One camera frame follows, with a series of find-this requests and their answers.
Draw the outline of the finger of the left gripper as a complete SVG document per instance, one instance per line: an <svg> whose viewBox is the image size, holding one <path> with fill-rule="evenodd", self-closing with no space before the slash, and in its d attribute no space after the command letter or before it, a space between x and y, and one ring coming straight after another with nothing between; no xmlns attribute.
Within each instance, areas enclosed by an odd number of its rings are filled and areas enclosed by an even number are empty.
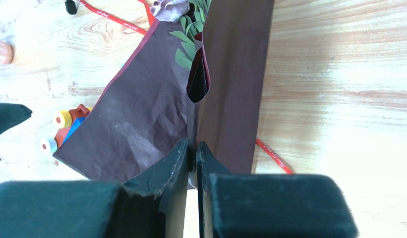
<svg viewBox="0 0 407 238"><path fill-rule="evenodd" d="M26 121L32 111L21 104L0 103L0 135L8 129Z"/></svg>

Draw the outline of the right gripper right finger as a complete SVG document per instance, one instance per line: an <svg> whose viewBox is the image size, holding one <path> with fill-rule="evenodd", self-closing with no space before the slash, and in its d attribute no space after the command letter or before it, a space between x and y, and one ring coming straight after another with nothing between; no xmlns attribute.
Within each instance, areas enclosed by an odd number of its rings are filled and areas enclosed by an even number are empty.
<svg viewBox="0 0 407 238"><path fill-rule="evenodd" d="M233 174L201 142L196 151L202 238L355 238L344 196L328 176Z"/></svg>

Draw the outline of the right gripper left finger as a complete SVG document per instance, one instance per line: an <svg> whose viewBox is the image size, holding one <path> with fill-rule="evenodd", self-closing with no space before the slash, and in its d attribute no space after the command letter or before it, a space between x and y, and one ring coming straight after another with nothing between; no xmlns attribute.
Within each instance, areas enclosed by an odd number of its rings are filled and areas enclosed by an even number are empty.
<svg viewBox="0 0 407 238"><path fill-rule="evenodd" d="M0 238L180 238L187 194L187 140L124 183L0 184Z"/></svg>

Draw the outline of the red ribbon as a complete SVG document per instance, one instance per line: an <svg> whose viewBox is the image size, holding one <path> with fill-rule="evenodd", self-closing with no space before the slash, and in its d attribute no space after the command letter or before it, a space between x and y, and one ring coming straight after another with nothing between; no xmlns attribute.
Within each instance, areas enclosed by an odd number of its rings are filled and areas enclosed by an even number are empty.
<svg viewBox="0 0 407 238"><path fill-rule="evenodd" d="M116 16L114 16L114 15L108 13L108 12L105 12L105 11L103 11L103 10L99 10L99 9L93 7L92 5L90 5L89 3L87 3L85 0L80 0L79 2L80 2L82 5L84 5L87 9L89 9L90 11L92 11L92 12L98 14L98 15L101 15L101 16L103 16L103 17L106 17L106 18L108 18L108 19L110 19L110 20L112 20L112 21L118 23L118 24L121 24L121 25L123 25L123 26L126 26L126 27L128 27L128 28L130 28L130 29L132 29L132 30L134 30L134 31L136 31L136 32L138 32L138 33L141 33L142 35L145 35L145 34L147 33L147 31L144 30L143 28L141 28L141 27L139 27L139 26L137 26L137 25L135 25L135 24L133 24L133 23L130 23L130 22L128 22L128 21L125 21L125 20L123 20L123 19L120 19L120 18L118 18L118 17L116 17ZM256 144L257 144L266 154L268 154L268 155L275 161L275 163L276 163L282 170L285 171L286 174L289 174L289 175L294 174L293 169L292 169L289 165L287 165L286 162L284 162L284 161L279 157L279 155L278 155L275 151L273 151L271 148L269 148L263 141L261 141L260 139L256 138Z"/></svg>

